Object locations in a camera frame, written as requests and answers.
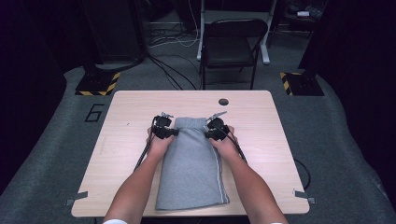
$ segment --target hand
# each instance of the hand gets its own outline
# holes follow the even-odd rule
[[[148,128],[148,139],[150,139],[150,133],[151,133],[151,128]],[[175,137],[172,135],[168,138],[161,139],[157,137],[154,133],[151,136],[151,145],[148,150],[148,156],[150,157],[156,157],[157,159],[162,159],[163,155],[165,155],[166,150],[169,147],[169,144],[173,141]]]
[[[238,143],[238,139],[235,137],[235,135],[233,135],[233,126],[228,125],[228,128],[230,129],[228,136],[231,137],[236,143]],[[239,157],[239,153],[236,149],[235,144],[228,137],[224,138],[222,141],[216,141],[213,138],[210,138],[210,143],[218,150],[221,157],[226,160],[232,156]]]

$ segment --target black chair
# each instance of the black chair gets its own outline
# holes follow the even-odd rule
[[[200,74],[206,86],[206,68],[253,67],[250,89],[253,89],[260,43],[268,31],[259,19],[231,19],[207,24],[204,31]]]

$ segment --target forearm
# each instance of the forearm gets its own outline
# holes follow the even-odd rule
[[[226,161],[230,164],[239,198],[250,223],[288,223],[262,177],[238,156],[227,158]]]
[[[149,200],[152,179],[160,158],[147,156],[124,181],[114,197],[104,221],[117,218],[127,223],[140,223]]]

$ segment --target dark curtain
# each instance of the dark curtain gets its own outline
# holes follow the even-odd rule
[[[335,90],[349,130],[396,207],[396,16],[391,1],[331,0],[300,67]]]
[[[0,191],[18,171],[61,101],[66,81],[26,5],[0,3]]]

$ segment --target white sleeve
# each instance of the white sleeve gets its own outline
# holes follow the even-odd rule
[[[119,219],[111,219],[111,220],[104,222],[103,224],[128,224],[128,223],[126,223],[122,220],[119,220]]]

